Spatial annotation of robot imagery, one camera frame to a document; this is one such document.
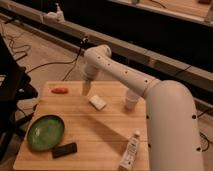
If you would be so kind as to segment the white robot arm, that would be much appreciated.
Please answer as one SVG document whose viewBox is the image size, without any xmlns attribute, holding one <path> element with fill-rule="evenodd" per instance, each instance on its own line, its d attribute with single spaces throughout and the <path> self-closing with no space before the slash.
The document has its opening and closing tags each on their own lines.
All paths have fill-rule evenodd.
<svg viewBox="0 0 213 171">
<path fill-rule="evenodd" d="M 103 70 L 145 99 L 151 171 L 204 171 L 196 106 L 186 86 L 113 61 L 107 45 L 87 49 L 84 58 L 86 79 Z"/>
</svg>

